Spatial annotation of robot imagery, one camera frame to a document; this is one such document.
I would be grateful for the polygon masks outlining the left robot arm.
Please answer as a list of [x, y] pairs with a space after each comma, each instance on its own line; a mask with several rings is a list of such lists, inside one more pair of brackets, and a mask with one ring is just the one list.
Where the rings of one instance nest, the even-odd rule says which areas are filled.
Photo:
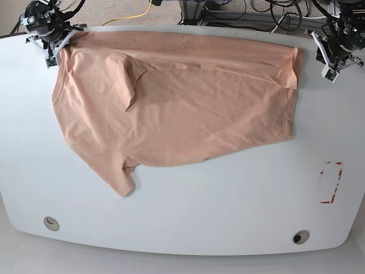
[[327, 38], [324, 48], [331, 63], [344, 64], [356, 50], [364, 49], [364, 1], [339, 1], [335, 17], [318, 1], [315, 7], [327, 18], [322, 33]]

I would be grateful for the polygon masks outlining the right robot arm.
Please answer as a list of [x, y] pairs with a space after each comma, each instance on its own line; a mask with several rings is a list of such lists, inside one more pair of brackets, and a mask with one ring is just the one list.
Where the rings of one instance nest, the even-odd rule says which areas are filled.
[[80, 1], [74, 10], [64, 12], [61, 1], [31, 1], [21, 14], [19, 23], [25, 27], [34, 40], [40, 39], [44, 45], [55, 45], [73, 30], [84, 31], [86, 24], [72, 25], [73, 18], [85, 1]]

